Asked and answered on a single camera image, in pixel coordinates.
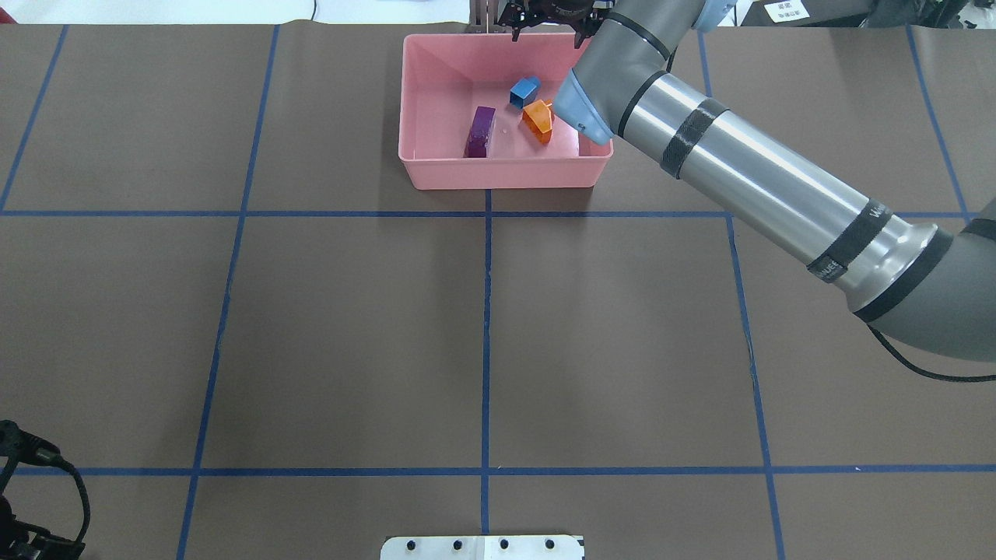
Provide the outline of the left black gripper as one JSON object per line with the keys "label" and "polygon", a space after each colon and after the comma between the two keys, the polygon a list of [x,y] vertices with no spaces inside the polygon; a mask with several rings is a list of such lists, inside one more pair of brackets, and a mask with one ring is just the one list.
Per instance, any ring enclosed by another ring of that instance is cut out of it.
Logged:
{"label": "left black gripper", "polygon": [[1,559],[79,559],[85,543],[18,521],[7,499],[1,499]]}

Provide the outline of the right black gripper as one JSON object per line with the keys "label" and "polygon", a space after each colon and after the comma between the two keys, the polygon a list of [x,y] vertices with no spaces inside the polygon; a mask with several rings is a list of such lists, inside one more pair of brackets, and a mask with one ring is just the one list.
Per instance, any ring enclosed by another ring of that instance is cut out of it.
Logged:
{"label": "right black gripper", "polygon": [[615,1],[499,1],[498,25],[512,29],[514,39],[523,29],[543,24],[568,26],[575,38],[586,40],[601,28]]}

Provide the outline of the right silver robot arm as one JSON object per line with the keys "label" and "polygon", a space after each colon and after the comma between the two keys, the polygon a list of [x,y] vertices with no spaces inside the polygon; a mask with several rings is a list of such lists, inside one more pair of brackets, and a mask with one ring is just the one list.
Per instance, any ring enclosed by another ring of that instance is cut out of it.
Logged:
{"label": "right silver robot arm", "polygon": [[874,334],[956,359],[995,355],[994,206],[961,233],[910,224],[668,73],[723,1],[501,1],[495,23],[575,32],[552,110],[588,141],[628,142],[839,288]]}

